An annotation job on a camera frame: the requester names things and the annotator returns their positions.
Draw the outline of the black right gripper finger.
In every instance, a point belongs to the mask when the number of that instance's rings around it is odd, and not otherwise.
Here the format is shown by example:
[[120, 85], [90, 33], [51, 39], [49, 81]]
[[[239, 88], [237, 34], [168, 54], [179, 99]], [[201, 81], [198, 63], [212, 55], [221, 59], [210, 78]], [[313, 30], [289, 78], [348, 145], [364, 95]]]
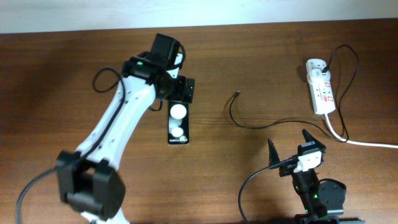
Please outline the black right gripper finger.
[[279, 167], [280, 166], [279, 155], [271, 139], [268, 139], [268, 147], [269, 147], [269, 166]]
[[302, 129], [302, 134], [306, 143], [317, 142], [317, 140], [306, 129]]

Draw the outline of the black Samsung Galaxy smartphone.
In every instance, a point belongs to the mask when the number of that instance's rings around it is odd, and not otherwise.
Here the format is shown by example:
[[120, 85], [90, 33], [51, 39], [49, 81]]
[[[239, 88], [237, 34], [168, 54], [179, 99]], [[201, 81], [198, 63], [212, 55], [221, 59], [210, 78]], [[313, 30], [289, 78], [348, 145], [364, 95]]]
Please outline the black Samsung Galaxy smartphone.
[[169, 101], [168, 105], [168, 144], [189, 144], [189, 105], [179, 101]]

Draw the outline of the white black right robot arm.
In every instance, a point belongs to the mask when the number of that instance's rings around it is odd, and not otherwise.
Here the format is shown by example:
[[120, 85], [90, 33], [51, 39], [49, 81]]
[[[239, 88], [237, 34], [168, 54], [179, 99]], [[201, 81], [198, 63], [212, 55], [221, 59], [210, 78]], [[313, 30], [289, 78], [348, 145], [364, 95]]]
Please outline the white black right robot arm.
[[298, 145], [297, 154], [286, 160], [280, 160], [274, 143], [267, 141], [269, 147], [269, 165], [271, 169], [278, 169], [279, 176], [291, 176], [296, 194], [300, 197], [305, 214], [294, 217], [295, 223], [311, 223], [326, 214], [318, 208], [318, 194], [320, 181], [315, 168], [323, 163], [326, 146], [314, 138], [306, 129], [302, 130], [305, 143]]

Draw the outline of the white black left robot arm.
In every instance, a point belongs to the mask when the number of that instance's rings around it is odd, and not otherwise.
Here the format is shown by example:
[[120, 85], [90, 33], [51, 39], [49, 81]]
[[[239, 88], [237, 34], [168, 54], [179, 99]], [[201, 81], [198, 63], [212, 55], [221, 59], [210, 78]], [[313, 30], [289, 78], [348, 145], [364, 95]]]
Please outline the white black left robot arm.
[[75, 152], [62, 151], [56, 160], [60, 200], [90, 223], [127, 223], [121, 205], [126, 187], [118, 174], [126, 144], [142, 115], [155, 100], [182, 105], [176, 119], [183, 133], [170, 136], [171, 144], [186, 144], [188, 105], [195, 81], [178, 75], [186, 59], [184, 46], [173, 37], [156, 34], [149, 51], [125, 61], [111, 104], [91, 134]]

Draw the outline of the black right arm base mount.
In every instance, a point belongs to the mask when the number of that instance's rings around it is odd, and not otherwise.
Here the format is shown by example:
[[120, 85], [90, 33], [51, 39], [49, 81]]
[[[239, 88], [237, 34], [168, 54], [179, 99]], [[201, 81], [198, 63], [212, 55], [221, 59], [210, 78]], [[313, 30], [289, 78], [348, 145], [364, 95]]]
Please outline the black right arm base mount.
[[318, 199], [327, 215], [342, 215], [346, 196], [346, 185], [334, 179], [322, 179], [318, 188]]

